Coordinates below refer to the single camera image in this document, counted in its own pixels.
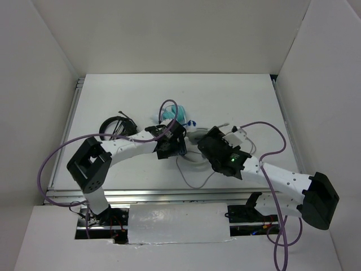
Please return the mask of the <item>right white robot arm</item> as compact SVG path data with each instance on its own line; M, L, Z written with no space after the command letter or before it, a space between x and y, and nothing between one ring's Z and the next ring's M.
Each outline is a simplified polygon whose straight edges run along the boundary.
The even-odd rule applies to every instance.
M320 230L329 229L340 199L329 178L320 172L310 176L263 163L241 150L243 137L240 130L224 134L214 126L197 147L215 172L264 186L271 184L289 197L283 204L286 216L300 217Z

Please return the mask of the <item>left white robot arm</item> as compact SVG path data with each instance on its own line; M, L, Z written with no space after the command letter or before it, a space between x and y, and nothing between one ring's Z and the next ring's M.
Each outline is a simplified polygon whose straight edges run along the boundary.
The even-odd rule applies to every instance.
M89 204L91 219L98 225L104 225L113 218L119 218L118 211L111 208L103 190L110 167L129 158L154 152L159 160L185 155L185 135L186 128L176 121L146 127L125 139L86 139L68 162L67 170Z

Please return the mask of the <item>white gaming headphones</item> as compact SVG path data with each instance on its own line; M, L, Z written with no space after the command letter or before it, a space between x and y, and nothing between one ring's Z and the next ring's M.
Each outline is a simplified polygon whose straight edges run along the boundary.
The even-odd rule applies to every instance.
M211 128L212 126L191 127L187 129L186 137L184 138L187 153L181 156L181 161L185 162L185 165L191 167L194 171L205 170L209 165L207 158L205 158L198 148L198 142L211 130Z

